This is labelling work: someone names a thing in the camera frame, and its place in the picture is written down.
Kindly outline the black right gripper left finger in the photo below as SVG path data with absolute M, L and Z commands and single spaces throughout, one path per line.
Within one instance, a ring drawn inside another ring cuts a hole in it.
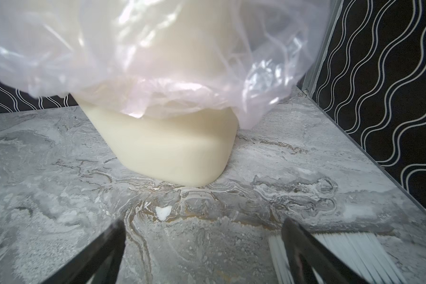
M 43 281 L 44 284 L 114 284 L 125 251 L 123 220 L 115 220 L 93 242 L 66 265 Z

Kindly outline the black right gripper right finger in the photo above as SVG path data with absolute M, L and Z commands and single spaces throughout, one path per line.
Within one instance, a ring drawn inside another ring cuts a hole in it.
M 281 233 L 290 273 L 296 284 L 317 284 L 316 275 L 325 284 L 367 282 L 293 219 L 284 221 Z

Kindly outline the pale green hand brush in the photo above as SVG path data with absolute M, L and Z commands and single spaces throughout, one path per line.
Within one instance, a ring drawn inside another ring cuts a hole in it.
M 314 237 L 370 284 L 407 283 L 373 233 L 325 233 Z M 278 282 L 293 284 L 281 236 L 272 235 L 268 242 Z

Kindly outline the cream plastic waste bin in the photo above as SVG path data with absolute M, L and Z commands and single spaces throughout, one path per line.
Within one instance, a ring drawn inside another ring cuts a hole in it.
M 233 149 L 238 120 L 229 108 L 170 118 L 134 118 L 74 99 L 126 168 L 183 186 L 220 177 Z

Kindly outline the clear plastic bin liner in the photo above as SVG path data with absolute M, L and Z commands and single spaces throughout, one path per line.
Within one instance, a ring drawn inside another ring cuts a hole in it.
M 0 1 L 0 82 L 141 118 L 252 128 L 306 74 L 329 1 Z

